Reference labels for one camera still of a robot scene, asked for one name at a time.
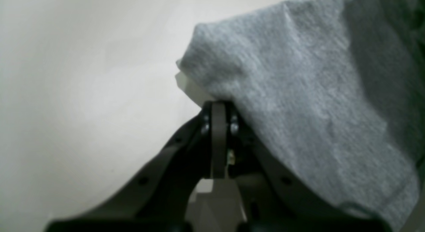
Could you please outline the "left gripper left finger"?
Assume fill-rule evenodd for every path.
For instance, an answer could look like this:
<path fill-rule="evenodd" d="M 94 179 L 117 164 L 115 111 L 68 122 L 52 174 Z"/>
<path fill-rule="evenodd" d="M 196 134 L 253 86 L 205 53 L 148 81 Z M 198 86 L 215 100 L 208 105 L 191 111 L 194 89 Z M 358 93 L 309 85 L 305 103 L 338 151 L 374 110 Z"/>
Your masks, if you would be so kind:
<path fill-rule="evenodd" d="M 220 102 L 206 102 L 158 155 L 100 206 L 47 232 L 191 232 L 185 211 L 202 178 L 220 178 Z"/>

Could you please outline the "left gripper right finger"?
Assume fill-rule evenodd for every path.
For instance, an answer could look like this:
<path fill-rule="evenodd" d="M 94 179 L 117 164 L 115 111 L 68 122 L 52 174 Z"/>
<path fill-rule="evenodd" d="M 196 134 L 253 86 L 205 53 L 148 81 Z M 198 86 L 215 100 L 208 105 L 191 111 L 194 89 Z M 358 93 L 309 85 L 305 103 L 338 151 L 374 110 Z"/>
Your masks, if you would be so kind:
<path fill-rule="evenodd" d="M 314 193 L 269 152 L 228 101 L 224 106 L 227 173 L 243 202 L 246 222 L 238 232 L 389 232 L 376 215 L 357 217 Z"/>

